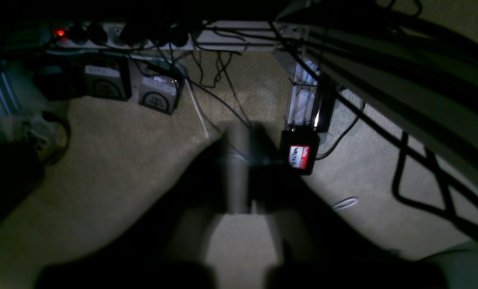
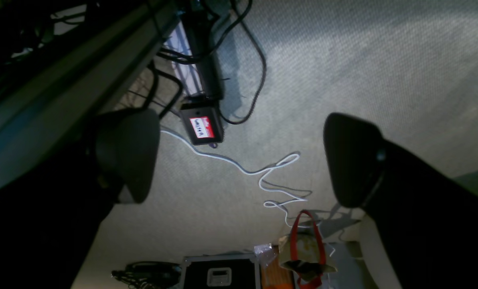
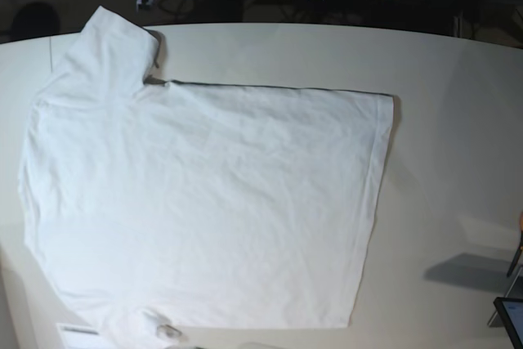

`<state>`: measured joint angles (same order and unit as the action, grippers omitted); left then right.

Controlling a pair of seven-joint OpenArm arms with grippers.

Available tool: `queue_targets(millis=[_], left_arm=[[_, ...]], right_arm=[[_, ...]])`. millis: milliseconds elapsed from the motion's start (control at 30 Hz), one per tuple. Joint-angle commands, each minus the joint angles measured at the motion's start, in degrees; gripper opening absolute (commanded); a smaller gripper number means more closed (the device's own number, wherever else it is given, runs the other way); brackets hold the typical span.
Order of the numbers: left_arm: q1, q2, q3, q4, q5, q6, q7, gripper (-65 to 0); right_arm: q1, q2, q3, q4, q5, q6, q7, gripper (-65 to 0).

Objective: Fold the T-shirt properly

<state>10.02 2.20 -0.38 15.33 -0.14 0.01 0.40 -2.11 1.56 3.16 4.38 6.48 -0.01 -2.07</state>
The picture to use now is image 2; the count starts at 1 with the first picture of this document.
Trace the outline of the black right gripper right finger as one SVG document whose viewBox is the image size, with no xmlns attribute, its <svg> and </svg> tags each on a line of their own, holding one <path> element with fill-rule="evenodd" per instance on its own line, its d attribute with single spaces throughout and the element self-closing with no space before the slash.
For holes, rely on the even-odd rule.
<svg viewBox="0 0 478 289">
<path fill-rule="evenodd" d="M 379 128 L 358 117 L 331 113 L 324 124 L 323 141 L 336 199 L 345 208 L 361 207 L 385 161 Z"/>
</svg>

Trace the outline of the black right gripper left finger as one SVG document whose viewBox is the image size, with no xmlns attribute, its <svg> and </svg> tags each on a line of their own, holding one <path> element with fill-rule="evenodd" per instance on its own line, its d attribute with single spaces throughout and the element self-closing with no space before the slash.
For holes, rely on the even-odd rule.
<svg viewBox="0 0 478 289">
<path fill-rule="evenodd" d="M 98 115 L 90 125 L 90 159 L 101 187 L 119 204 L 141 204 L 150 192 L 160 119 L 151 109 Z"/>
</svg>

